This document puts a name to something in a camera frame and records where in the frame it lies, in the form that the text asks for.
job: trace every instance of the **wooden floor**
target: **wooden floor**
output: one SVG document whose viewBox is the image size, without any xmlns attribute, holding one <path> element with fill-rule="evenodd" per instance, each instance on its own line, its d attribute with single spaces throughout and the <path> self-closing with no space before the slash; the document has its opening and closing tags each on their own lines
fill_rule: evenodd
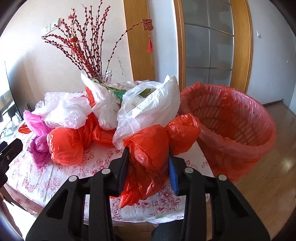
<svg viewBox="0 0 296 241">
<path fill-rule="evenodd" d="M 277 129 L 273 150 L 245 177 L 235 183 L 273 238 L 296 207 L 296 116 L 282 103 L 267 107 Z M 207 203 L 208 239 L 211 238 L 210 205 Z M 154 226 L 127 223 L 115 233 L 124 241 L 148 241 Z"/>
</svg>

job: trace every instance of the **wall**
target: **wall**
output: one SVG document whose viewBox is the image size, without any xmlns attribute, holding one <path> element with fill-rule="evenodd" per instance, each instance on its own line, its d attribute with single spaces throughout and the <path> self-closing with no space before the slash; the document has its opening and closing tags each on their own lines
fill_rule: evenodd
<svg viewBox="0 0 296 241">
<path fill-rule="evenodd" d="M 253 25 L 253 61 L 247 94 L 262 104 L 283 98 L 289 106 L 296 83 L 290 27 L 269 0 L 248 0 L 248 3 Z"/>
<path fill-rule="evenodd" d="M 292 30 L 290 30 L 290 31 L 293 36 L 293 43 L 294 43 L 294 47 L 295 47 L 295 51 L 296 51 L 296 36 L 292 32 Z M 290 104 L 289 108 L 291 109 L 291 111 L 293 111 L 296 114 L 296 85 L 295 85 L 293 97 L 292 97 L 291 104 Z"/>
<path fill-rule="evenodd" d="M 176 13 L 173 0 L 148 0 L 149 17 L 153 20 L 151 32 L 156 81 L 166 75 L 178 79 L 178 40 Z"/>
<path fill-rule="evenodd" d="M 68 20 L 71 8 L 84 21 L 83 5 L 94 6 L 97 0 L 27 0 L 13 16 L 0 37 L 0 58 L 6 62 L 10 88 L 16 103 L 32 107 L 46 92 L 77 92 L 84 89 L 79 69 L 54 46 L 41 39 L 42 29 L 58 18 Z M 104 33 L 103 61 L 109 59 L 115 42 L 125 32 L 123 1 L 104 0 L 102 9 L 111 5 Z M 132 80 L 128 42 L 125 36 L 110 62 L 113 82 Z"/>
</svg>

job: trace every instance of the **trash bin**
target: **trash bin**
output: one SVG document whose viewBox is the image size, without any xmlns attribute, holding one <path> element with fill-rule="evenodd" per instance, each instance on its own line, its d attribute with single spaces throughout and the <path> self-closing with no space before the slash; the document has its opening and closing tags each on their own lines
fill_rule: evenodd
<svg viewBox="0 0 296 241">
<path fill-rule="evenodd" d="M 275 124 L 250 96 L 222 85 L 195 83 L 181 92 L 179 114 L 199 118 L 197 142 L 215 176 L 236 181 L 266 156 L 276 140 Z"/>
</svg>

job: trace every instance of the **electrical outlet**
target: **electrical outlet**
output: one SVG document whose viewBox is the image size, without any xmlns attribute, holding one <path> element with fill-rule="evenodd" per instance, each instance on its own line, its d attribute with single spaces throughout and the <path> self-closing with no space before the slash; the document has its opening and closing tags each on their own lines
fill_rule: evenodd
<svg viewBox="0 0 296 241">
<path fill-rule="evenodd" d="M 43 34 L 46 35 L 46 34 L 48 34 L 48 33 L 50 33 L 50 32 L 51 32 L 51 26 L 48 25 L 47 27 L 44 28 L 44 30 L 43 30 Z"/>
<path fill-rule="evenodd" d="M 59 19 L 53 21 L 51 24 L 51 31 L 55 30 L 59 26 Z"/>
</svg>

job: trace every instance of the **floral tablecloth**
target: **floral tablecloth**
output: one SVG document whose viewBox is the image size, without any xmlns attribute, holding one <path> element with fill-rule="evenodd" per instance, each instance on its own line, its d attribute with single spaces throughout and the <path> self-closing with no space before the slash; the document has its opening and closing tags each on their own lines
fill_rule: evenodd
<svg viewBox="0 0 296 241">
<path fill-rule="evenodd" d="M 84 178 L 94 175 L 99 170 L 109 166 L 113 159 L 119 158 L 122 152 L 115 148 L 99 146 L 95 142 L 84 150 L 83 161 L 79 165 L 64 167 L 51 160 L 42 168 L 37 168 L 27 147 L 35 134 L 15 132 L 13 138 L 23 142 L 23 151 L 11 162 L 6 175 L 8 182 L 5 188 L 12 198 L 20 203 L 31 214 L 40 213 L 53 197 L 60 186 L 71 175 Z M 213 176 L 197 142 L 192 148 L 179 157 L 185 159 L 188 166 L 198 170 L 203 175 Z M 110 199 L 112 219 L 114 221 L 129 221 L 163 223 L 184 217 L 185 197 L 177 197 L 166 183 L 154 196 L 139 201 L 134 206 L 120 208 L 120 199 Z M 86 196 L 84 220 L 89 218 L 89 195 Z"/>
</svg>

